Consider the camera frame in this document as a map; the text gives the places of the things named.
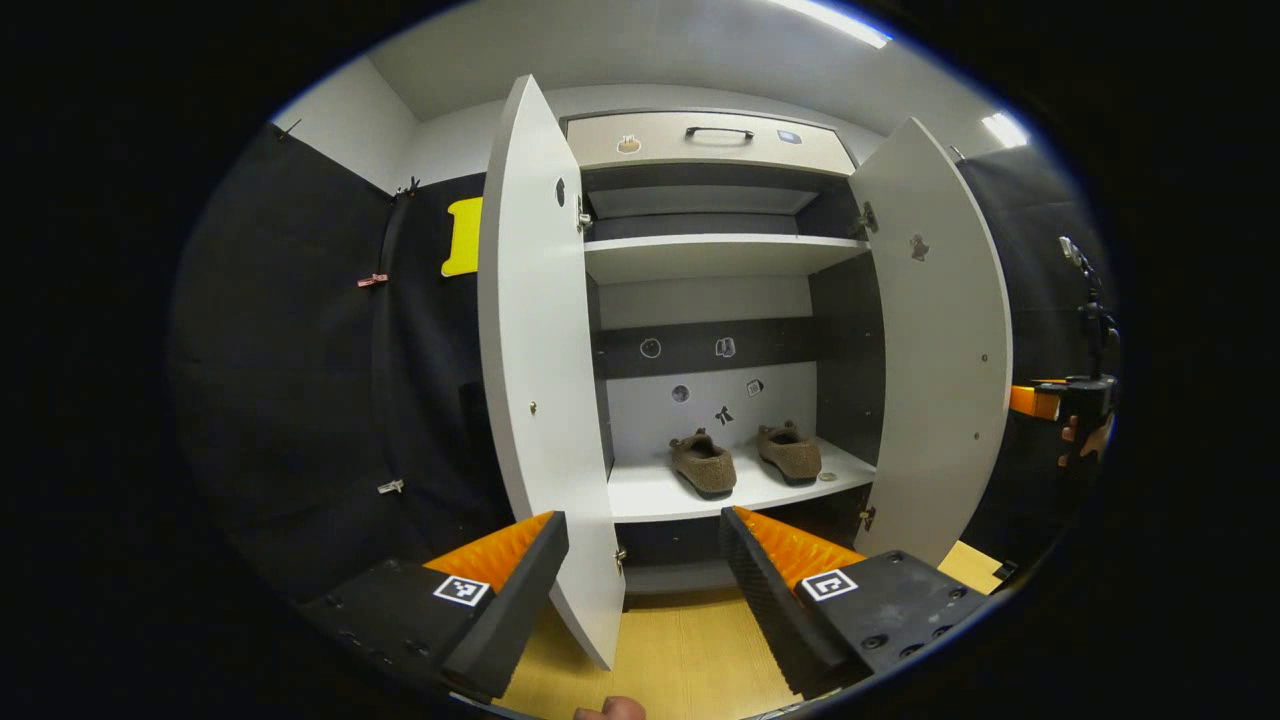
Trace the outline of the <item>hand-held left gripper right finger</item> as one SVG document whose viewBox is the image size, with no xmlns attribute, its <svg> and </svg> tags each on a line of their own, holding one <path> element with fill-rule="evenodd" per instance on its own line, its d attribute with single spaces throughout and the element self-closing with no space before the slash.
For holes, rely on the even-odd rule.
<svg viewBox="0 0 1280 720">
<path fill-rule="evenodd" d="M 740 506 L 721 552 L 792 693 L 814 700 L 891 673 L 991 597 L 900 550 L 863 556 Z"/>
</svg>

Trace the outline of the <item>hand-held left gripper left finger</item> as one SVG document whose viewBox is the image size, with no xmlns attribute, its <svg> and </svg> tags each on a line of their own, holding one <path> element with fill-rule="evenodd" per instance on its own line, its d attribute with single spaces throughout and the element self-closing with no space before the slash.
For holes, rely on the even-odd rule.
<svg viewBox="0 0 1280 720">
<path fill-rule="evenodd" d="M 570 550 L 548 511 L 428 562 L 387 559 L 298 606 L 396 685 L 488 702 L 506 693 Z"/>
</svg>

